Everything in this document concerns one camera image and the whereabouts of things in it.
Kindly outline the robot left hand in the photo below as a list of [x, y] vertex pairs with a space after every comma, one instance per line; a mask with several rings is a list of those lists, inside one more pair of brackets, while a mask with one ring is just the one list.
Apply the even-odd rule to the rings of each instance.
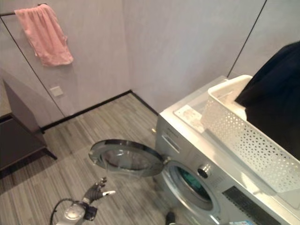
[[82, 201], [86, 204], [92, 204], [94, 201], [97, 201], [103, 197], [116, 194], [115, 190], [111, 190], [111, 191], [101, 190], [101, 188], [103, 188], [106, 185], [106, 182], [107, 182], [107, 178], [102, 177], [99, 181], [94, 183], [83, 195]]

